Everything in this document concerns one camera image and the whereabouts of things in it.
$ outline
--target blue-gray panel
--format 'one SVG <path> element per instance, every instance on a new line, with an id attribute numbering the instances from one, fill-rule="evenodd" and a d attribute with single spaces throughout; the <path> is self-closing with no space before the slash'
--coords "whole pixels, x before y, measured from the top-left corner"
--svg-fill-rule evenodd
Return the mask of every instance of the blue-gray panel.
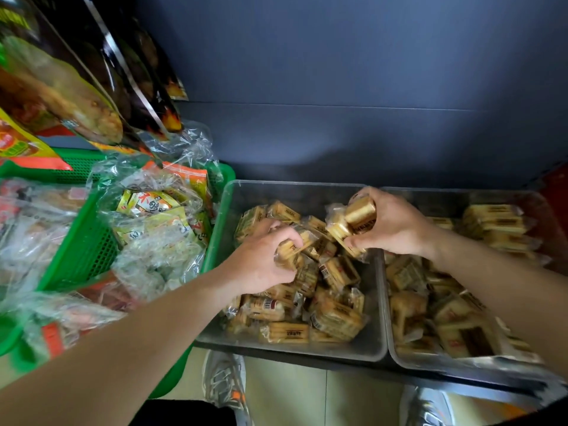
<path id="1" fill-rule="evenodd" d="M 568 154 L 568 119 L 480 112 L 222 103 L 205 122 L 239 178 L 413 187 L 519 188 Z M 541 126 L 554 123 L 556 129 Z"/>
<path id="2" fill-rule="evenodd" d="M 568 90 L 568 0 L 138 3 L 192 101 L 493 109 Z"/>

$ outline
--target forearm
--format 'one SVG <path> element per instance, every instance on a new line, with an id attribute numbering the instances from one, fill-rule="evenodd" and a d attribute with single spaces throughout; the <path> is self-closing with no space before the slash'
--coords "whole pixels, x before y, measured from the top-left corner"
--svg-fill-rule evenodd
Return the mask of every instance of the forearm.
<path id="1" fill-rule="evenodd" d="M 424 256 L 450 273 L 545 361 L 568 377 L 568 279 L 447 230 L 432 231 Z"/>
<path id="2" fill-rule="evenodd" d="M 237 293 L 220 268 L 124 319 L 0 392 L 8 424 L 125 425 Z"/>

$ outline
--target pant leg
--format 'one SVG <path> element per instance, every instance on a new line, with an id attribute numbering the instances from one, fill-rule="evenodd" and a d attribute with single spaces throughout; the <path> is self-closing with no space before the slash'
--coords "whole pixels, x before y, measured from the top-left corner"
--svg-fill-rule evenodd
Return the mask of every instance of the pant leg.
<path id="1" fill-rule="evenodd" d="M 205 401 L 151 399 L 144 402 L 130 426 L 177 426 L 196 424 L 197 419 L 219 426 L 237 425 L 235 413 L 228 407 L 217 408 Z"/>

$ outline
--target sneaker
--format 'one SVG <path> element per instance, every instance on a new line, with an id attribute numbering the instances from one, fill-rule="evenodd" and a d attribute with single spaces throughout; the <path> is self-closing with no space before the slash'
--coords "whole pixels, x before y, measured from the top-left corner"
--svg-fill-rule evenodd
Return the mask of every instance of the sneaker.
<path id="1" fill-rule="evenodd" d="M 446 394 L 431 388 L 405 386 L 400 406 L 401 426 L 453 426 Z"/>
<path id="2" fill-rule="evenodd" d="M 253 425 L 245 400 L 246 370 L 242 356 L 209 350 L 203 362 L 202 386 L 207 402 L 217 408 L 232 408 L 239 426 Z"/>

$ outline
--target clear plastic bin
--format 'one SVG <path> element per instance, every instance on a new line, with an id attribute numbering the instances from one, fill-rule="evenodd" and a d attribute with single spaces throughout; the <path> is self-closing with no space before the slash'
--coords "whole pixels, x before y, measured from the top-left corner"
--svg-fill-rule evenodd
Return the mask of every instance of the clear plastic bin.
<path id="1" fill-rule="evenodd" d="M 221 209 L 226 214 L 217 217 L 212 243 L 218 245 L 216 254 L 205 263 L 206 269 L 212 269 L 233 252 L 233 234 L 241 214 L 259 204 L 270 204 L 280 200 L 302 215 L 314 215 L 325 219 L 325 205 L 347 203 L 351 196 L 364 185 L 328 184 L 303 182 L 268 182 L 252 180 L 234 180 L 225 187 Z M 351 343 L 309 343 L 285 344 L 265 343 L 258 337 L 231 335 L 220 325 L 217 317 L 197 337 L 197 342 L 214 343 L 224 346 L 239 346 L 272 351 L 285 351 L 329 358 L 350 359 L 365 362 L 378 362 L 387 352 L 386 326 L 383 309 L 386 307 L 385 284 L 381 282 L 383 272 L 379 250 L 374 250 L 370 264 L 354 263 L 361 275 L 361 290 L 366 295 L 365 314 L 370 322 L 351 341 Z"/>
<path id="2" fill-rule="evenodd" d="M 465 208 L 470 204 L 516 204 L 521 207 L 526 216 L 538 221 L 536 227 L 527 234 L 543 239 L 543 245 L 538 252 L 553 259 L 553 262 L 547 268 L 568 275 L 568 240 L 550 205 L 539 193 L 534 191 L 438 190 L 394 187 L 381 189 L 404 197 L 426 216 L 460 219 Z M 381 272 L 380 279 L 382 284 L 387 284 L 384 270 Z M 544 366 L 500 357 L 454 359 L 449 356 L 425 353 L 403 353 L 399 355 L 395 349 L 389 308 L 385 308 L 384 311 L 385 322 L 387 322 L 388 350 L 394 361 L 404 368 L 443 372 L 453 377 L 474 378 L 487 382 L 500 382 L 504 378 L 512 377 L 529 380 L 562 380 Z"/>

